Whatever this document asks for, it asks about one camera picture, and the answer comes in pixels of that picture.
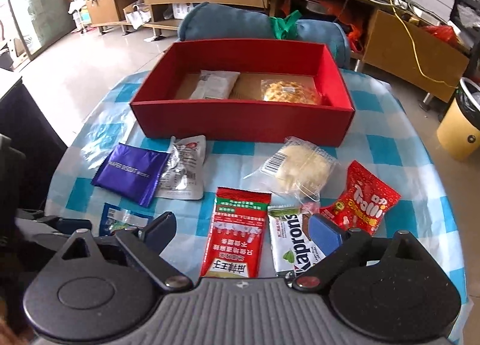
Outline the blue coconut snack packet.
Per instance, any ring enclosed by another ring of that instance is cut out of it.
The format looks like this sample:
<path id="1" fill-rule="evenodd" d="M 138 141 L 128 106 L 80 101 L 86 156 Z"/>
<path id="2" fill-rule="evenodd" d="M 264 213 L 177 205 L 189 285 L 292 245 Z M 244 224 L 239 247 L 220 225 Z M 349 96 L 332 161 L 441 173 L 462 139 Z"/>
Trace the blue coconut snack packet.
<path id="1" fill-rule="evenodd" d="M 100 236 L 111 236 L 118 230 L 129 227 L 143 228 L 151 223 L 153 217 L 132 210 L 124 210 L 114 204 L 105 203 L 99 224 Z"/>

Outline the silver foil snack pouch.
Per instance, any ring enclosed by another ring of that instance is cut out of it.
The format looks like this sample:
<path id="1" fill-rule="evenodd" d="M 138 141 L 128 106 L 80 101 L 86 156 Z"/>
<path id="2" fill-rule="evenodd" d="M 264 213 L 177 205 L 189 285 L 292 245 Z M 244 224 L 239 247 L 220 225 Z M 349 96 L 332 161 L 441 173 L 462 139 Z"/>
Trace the silver foil snack pouch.
<path id="1" fill-rule="evenodd" d="M 207 140 L 204 135 L 184 139 L 172 136 L 167 151 L 169 158 L 154 196 L 182 201 L 202 199 L 206 148 Z"/>

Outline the round cake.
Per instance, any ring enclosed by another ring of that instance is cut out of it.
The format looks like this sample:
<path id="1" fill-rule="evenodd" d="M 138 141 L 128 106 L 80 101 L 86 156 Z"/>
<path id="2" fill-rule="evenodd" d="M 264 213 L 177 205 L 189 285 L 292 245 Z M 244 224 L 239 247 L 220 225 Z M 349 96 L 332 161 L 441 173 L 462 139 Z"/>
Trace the round cake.
<path id="1" fill-rule="evenodd" d="M 300 202 L 319 202 L 338 160 L 320 146 L 298 137 L 283 146 L 245 176 L 256 190 L 292 196 Z"/>

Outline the waffle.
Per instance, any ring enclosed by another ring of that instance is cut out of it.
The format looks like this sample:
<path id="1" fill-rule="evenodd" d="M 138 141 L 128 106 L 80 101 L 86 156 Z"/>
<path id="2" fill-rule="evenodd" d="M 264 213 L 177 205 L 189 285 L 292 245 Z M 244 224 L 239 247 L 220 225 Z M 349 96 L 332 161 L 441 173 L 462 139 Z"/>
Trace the waffle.
<path id="1" fill-rule="evenodd" d="M 314 85 L 291 80 L 263 79 L 261 93 L 263 101 L 305 105 L 319 105 L 321 102 L 321 95 Z"/>

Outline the white silver snack packet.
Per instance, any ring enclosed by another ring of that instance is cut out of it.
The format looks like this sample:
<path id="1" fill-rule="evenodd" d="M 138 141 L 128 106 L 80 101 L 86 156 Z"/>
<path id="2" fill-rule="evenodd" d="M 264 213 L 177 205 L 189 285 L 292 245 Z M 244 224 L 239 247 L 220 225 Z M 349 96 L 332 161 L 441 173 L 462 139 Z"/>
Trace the white silver snack packet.
<path id="1" fill-rule="evenodd" d="M 202 70 L 190 99 L 228 99 L 239 76 L 240 73 L 236 71 Z"/>

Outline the white green Kaprons packet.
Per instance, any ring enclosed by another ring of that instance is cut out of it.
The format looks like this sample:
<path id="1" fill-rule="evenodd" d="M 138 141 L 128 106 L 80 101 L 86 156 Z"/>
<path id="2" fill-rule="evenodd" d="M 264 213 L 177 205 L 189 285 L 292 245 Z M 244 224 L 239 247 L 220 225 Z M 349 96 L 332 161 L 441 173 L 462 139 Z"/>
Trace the white green Kaprons packet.
<path id="1" fill-rule="evenodd" d="M 296 206 L 268 208 L 273 266 L 278 277 L 294 277 L 315 266 L 326 255 L 309 238 L 308 216 Z"/>

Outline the red Trolli candy packet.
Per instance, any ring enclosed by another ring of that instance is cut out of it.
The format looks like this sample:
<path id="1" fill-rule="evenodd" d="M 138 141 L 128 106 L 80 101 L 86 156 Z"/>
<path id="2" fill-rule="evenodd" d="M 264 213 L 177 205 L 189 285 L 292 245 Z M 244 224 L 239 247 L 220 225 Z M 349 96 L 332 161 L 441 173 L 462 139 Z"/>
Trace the red Trolli candy packet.
<path id="1" fill-rule="evenodd" d="M 353 161 L 346 171 L 346 188 L 333 204 L 320 208 L 320 215 L 343 230 L 360 228 L 374 235 L 400 198 L 396 190 Z"/>

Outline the purple wafer biscuit packet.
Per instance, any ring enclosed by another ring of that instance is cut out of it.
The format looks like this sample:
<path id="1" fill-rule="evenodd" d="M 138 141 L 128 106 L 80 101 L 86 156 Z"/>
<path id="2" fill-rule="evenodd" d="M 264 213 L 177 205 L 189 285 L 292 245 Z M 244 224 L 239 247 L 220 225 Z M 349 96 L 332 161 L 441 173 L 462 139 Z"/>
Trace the purple wafer biscuit packet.
<path id="1" fill-rule="evenodd" d="M 169 153 L 117 144 L 97 169 L 91 184 L 149 207 Z"/>

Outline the red white snack packet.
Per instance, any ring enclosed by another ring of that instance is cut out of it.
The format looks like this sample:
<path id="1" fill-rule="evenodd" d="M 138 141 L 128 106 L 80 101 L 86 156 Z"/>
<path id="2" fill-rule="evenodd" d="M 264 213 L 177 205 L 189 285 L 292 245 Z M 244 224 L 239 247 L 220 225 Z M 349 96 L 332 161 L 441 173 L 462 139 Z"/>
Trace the red white snack packet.
<path id="1" fill-rule="evenodd" d="M 255 278 L 260 270 L 271 195 L 218 188 L 200 275 Z"/>

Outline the blue checkered tablecloth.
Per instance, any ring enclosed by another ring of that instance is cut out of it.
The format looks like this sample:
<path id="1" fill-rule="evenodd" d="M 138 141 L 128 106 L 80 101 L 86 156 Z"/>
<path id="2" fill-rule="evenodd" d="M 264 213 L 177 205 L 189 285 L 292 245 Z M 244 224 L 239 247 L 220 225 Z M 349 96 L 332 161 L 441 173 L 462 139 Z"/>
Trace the blue checkered tablecloth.
<path id="1" fill-rule="evenodd" d="M 342 75 L 354 101 L 355 116 L 343 143 L 329 148 L 337 165 L 322 191 L 321 201 L 329 204 L 338 198 L 345 187 L 345 170 L 354 161 L 400 194 L 400 201 L 386 213 L 377 234 L 389 237 L 397 230 L 409 230 L 437 260 L 460 293 L 462 307 L 450 339 L 462 344 L 473 304 L 467 292 L 459 232 L 439 174 L 391 87 L 353 71 L 343 71 Z M 149 216 L 171 211 L 176 215 L 177 234 L 163 258 L 190 278 L 197 278 L 216 189 L 249 189 L 251 173 L 278 146 L 208 141 L 203 169 L 205 193 L 200 201 L 155 199 L 149 207 L 142 208 L 96 188 L 91 180 L 116 144 L 155 151 L 168 148 L 168 140 L 151 140 L 144 135 L 129 106 L 145 77 L 139 73 L 124 78 L 89 115 L 58 164 L 49 186 L 46 212 L 62 218 L 86 218 L 97 227 L 106 204 Z"/>

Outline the black sofa edge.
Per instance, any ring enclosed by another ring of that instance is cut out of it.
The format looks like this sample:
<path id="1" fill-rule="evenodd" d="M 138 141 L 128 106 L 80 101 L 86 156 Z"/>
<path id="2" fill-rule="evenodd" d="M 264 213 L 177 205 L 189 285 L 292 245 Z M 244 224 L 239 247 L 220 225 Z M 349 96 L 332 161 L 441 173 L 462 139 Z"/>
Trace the black sofa edge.
<path id="1" fill-rule="evenodd" d="M 26 157 L 18 207 L 44 210 L 51 179 L 67 146 L 33 100 L 21 75 L 5 69 L 1 70 L 1 134 Z"/>

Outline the yellow trash bin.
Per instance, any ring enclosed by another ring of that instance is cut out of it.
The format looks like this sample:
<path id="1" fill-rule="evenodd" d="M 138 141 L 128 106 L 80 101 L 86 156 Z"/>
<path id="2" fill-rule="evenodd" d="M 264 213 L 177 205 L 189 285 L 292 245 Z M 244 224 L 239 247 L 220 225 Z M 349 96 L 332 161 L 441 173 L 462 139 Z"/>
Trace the yellow trash bin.
<path id="1" fill-rule="evenodd" d="M 462 77 L 436 132 L 442 148 L 457 161 L 479 149 L 479 86 Z"/>

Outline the red cardboard box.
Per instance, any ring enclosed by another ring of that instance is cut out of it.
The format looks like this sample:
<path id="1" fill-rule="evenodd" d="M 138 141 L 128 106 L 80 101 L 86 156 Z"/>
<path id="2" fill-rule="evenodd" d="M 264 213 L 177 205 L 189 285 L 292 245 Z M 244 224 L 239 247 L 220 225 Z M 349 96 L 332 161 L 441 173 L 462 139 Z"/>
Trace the red cardboard box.
<path id="1" fill-rule="evenodd" d="M 201 71 L 236 71 L 230 98 L 192 100 Z M 263 101 L 264 79 L 311 85 L 317 105 Z M 216 39 L 173 43 L 130 102 L 149 138 L 205 135 L 209 140 L 281 143 L 296 136 L 337 147 L 355 107 L 324 44 L 296 40 Z"/>

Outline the wooden TV cabinet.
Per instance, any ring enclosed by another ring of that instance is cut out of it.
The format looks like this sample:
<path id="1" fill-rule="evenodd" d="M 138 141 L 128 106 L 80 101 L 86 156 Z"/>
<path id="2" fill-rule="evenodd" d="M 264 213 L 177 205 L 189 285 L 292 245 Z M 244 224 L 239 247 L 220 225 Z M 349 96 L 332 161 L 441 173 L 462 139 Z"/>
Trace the wooden TV cabinet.
<path id="1" fill-rule="evenodd" d="M 135 0 L 86 0 L 93 26 L 130 26 L 126 10 Z M 176 31 L 178 19 L 166 19 L 161 11 L 170 4 L 199 4 L 204 1 L 261 10 L 268 15 L 278 14 L 281 0 L 143 0 L 152 19 L 146 26 L 153 29 Z M 458 86 L 468 65 L 465 54 L 448 43 L 429 34 L 419 25 L 400 22 L 399 10 L 390 10 L 370 0 L 356 0 L 373 8 L 368 21 L 363 54 L 352 56 L 360 65 L 370 65 L 408 81 L 423 91 L 447 102 Z"/>

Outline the blue rolled blanket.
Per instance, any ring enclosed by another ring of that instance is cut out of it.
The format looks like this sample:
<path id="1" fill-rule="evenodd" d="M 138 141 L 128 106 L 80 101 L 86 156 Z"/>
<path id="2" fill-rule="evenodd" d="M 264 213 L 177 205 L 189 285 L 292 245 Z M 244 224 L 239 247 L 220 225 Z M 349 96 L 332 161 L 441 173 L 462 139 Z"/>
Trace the blue rolled blanket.
<path id="1" fill-rule="evenodd" d="M 328 46 L 338 67 L 348 68 L 351 59 L 347 36 L 337 23 L 303 19 L 299 11 L 279 18 L 203 2 L 181 21 L 177 35 L 181 41 L 230 38 L 299 40 Z"/>

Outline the orange plastic bag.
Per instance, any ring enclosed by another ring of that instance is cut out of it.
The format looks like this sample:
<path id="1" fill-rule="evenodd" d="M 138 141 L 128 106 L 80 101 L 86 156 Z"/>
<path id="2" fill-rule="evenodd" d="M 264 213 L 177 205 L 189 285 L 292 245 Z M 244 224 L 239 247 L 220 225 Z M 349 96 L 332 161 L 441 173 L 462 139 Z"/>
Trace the orange plastic bag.
<path id="1" fill-rule="evenodd" d="M 337 23 L 345 32 L 351 51 L 364 53 L 372 7 L 356 0 L 281 0 L 277 7 L 278 14 L 282 15 L 295 10 L 303 19 Z"/>

